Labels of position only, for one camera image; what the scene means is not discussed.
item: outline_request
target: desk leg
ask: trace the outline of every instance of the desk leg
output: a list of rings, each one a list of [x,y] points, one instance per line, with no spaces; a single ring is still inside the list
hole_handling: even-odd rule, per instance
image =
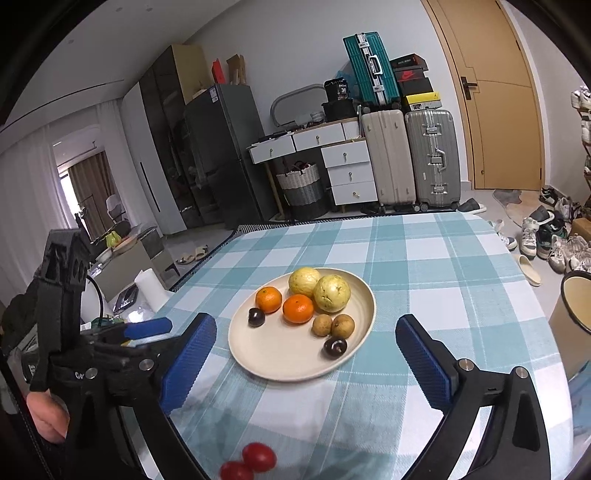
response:
[[[285,220],[285,212],[283,211],[283,205],[281,204],[281,200],[279,199],[277,187],[275,187],[275,179],[273,179],[273,174],[271,173],[271,168],[269,167],[269,162],[267,161],[265,162],[265,171],[267,172],[267,177],[269,178],[269,183],[271,184],[271,190],[273,190],[275,203],[277,204],[277,208],[279,208],[279,220]]]

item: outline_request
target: metal screw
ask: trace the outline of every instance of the metal screw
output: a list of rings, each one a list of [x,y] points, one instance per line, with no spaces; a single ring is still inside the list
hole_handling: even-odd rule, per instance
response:
[[[515,369],[515,373],[520,378],[527,378],[529,376],[528,371],[525,368],[523,368],[523,367],[517,367]]]
[[[152,360],[151,358],[144,358],[139,363],[139,369],[144,372],[147,372],[148,370],[152,370],[153,366],[154,366],[154,360]]]
[[[99,371],[95,368],[95,367],[90,367],[86,373],[84,374],[84,376],[88,379],[88,380],[92,380],[94,377],[97,376],[97,374],[99,373]]]
[[[467,358],[462,358],[458,362],[458,365],[460,365],[460,368],[466,372],[474,370],[474,362],[472,360],[468,360]]]

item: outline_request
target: doormat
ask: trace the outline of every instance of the doormat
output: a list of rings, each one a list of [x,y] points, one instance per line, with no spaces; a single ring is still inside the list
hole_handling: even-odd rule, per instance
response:
[[[540,192],[534,190],[504,190],[496,189],[492,192],[494,199],[505,209],[507,217],[521,226],[523,219],[529,217],[540,205]]]

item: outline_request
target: door frame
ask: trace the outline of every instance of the door frame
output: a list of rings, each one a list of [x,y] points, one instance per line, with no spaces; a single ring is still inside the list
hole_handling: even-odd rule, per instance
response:
[[[517,45],[519,47],[519,51],[521,52],[521,56],[523,57],[523,60],[525,62],[525,66],[527,68],[527,73],[530,77],[531,87],[534,92],[535,111],[536,111],[536,115],[538,117],[538,129],[540,131],[540,168],[541,168],[540,187],[543,187],[543,185],[545,185],[545,177],[546,177],[546,168],[545,168],[546,153],[545,153],[545,148],[544,148],[544,129],[542,126],[542,114],[541,114],[541,109],[540,109],[540,99],[538,97],[537,86],[535,84],[534,75],[531,71],[530,62],[529,62],[527,56],[525,55],[525,49],[524,49],[523,43],[521,42],[521,39],[519,38],[519,35],[517,34],[517,31],[515,29],[515,25],[513,24],[511,18],[507,14],[503,5],[501,5],[497,0],[493,0],[493,1],[495,1],[495,3],[499,6],[499,8],[503,12],[503,15],[505,16],[505,18],[507,20],[507,23],[511,27],[511,31],[513,32],[513,36],[515,37],[515,41],[517,42]],[[435,10],[430,3],[430,0],[421,0],[421,3],[423,4],[425,11],[427,12],[429,19],[431,20],[431,23],[433,24],[433,27],[435,28],[435,32],[437,33],[437,37],[439,38],[439,43],[441,44],[441,47],[443,49],[443,53],[444,53],[445,58],[447,60],[447,65],[449,66],[450,73],[452,74],[453,86],[456,90],[457,102],[460,106],[460,114],[462,117],[462,128],[464,130],[464,139],[465,139],[465,143],[466,143],[466,161],[468,164],[467,165],[468,166],[468,180],[470,181],[470,183],[472,185],[472,190],[484,189],[484,185],[476,185],[476,182],[475,182],[474,172],[476,170],[483,170],[484,165],[483,164],[482,165],[480,165],[480,164],[475,165],[475,161],[474,161],[474,152],[473,152],[473,147],[472,147],[472,134],[470,133],[470,119],[468,117],[468,110],[466,107],[466,99],[464,98],[464,90],[462,88],[462,83],[460,81],[460,74],[457,71],[456,62],[454,61],[454,55],[457,55],[458,58],[461,57],[461,55],[462,55],[459,45],[457,45],[455,42],[449,43],[447,41],[447,38],[446,38],[444,31],[443,31],[443,27],[441,26],[439,19],[437,18]]]

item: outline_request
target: brown curtain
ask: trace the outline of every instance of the brown curtain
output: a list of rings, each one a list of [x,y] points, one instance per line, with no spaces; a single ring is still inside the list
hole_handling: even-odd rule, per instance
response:
[[[107,212],[107,198],[116,193],[105,152],[97,153],[68,168],[72,188],[80,208],[86,207],[84,220],[92,240],[113,226]]]

